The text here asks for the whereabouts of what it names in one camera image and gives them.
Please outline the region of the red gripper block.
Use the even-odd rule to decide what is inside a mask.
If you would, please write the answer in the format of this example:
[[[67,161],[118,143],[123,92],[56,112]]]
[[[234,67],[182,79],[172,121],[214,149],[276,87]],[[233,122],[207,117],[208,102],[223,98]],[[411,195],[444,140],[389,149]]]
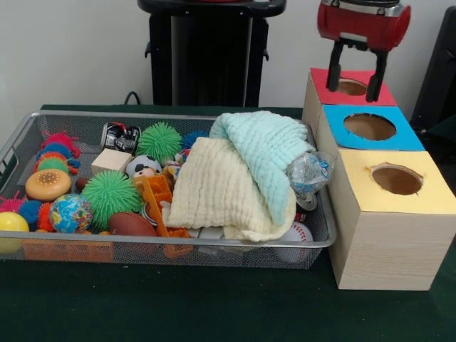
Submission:
[[[349,1],[322,1],[318,8],[320,36],[334,42],[326,88],[336,92],[341,73],[342,39],[364,43],[376,56],[375,73],[370,77],[367,102],[377,102],[387,67],[388,52],[397,47],[408,30],[411,6],[400,1],[367,6]]]

